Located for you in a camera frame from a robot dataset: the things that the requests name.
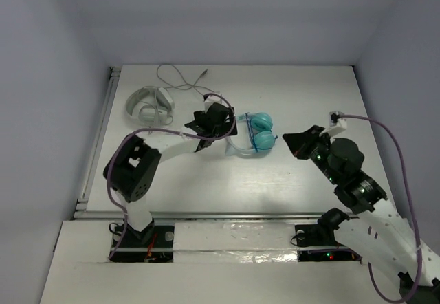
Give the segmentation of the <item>teal over-ear headphones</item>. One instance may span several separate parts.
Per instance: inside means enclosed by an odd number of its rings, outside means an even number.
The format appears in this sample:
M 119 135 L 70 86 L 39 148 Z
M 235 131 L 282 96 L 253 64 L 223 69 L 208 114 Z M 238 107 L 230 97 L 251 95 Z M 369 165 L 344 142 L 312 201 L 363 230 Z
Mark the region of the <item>teal over-ear headphones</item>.
M 236 117 L 236 123 L 240 122 L 244 122 L 247 126 L 250 148 L 241 148 L 233 143 L 231 137 L 227 137 L 226 156 L 268 153 L 273 149 L 278 136 L 272 131 L 273 120 L 268 113 L 243 113 Z

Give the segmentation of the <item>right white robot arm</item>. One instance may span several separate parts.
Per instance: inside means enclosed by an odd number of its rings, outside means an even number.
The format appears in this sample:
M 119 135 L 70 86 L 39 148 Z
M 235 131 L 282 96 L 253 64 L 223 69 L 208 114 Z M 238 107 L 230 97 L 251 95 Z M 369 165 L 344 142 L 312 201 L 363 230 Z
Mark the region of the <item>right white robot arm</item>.
M 358 145 L 347 138 L 334 139 L 328 129 L 316 125 L 302 133 L 286 133 L 283 139 L 295 158 L 316 165 L 349 209 L 345 213 L 332 208 L 316 224 L 296 227 L 291 244 L 346 247 L 367 261 L 369 268 L 398 281 L 398 303 L 438 303 L 439 255 L 362 170 L 364 154 Z

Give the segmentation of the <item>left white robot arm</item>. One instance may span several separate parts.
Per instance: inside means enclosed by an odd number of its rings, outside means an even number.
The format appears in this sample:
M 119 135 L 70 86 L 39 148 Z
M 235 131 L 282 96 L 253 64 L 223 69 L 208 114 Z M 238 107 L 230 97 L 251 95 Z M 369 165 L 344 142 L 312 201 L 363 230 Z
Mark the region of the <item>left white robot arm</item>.
M 229 135 L 237 134 L 234 108 L 218 102 L 204 111 L 193 113 L 194 119 L 185 129 L 160 129 L 157 135 L 143 138 L 139 131 L 127 135 L 103 171 L 107 188 L 120 198 L 117 203 L 124 213 L 123 232 L 137 245 L 147 244 L 153 236 L 154 219 L 142 201 L 149 191 L 157 168 L 177 156 L 196 153 Z

